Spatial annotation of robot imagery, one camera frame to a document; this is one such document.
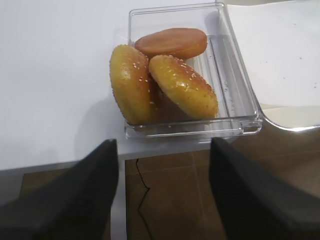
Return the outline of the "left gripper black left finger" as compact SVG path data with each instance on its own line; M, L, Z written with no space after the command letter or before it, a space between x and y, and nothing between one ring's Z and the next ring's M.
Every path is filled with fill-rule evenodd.
M0 208L2 240L100 240L118 186L117 141L43 187Z

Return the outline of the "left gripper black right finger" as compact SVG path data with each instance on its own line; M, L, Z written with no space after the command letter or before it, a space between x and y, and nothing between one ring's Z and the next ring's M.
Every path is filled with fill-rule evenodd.
M222 138L210 144L210 187L228 240L320 238L320 199L271 175Z

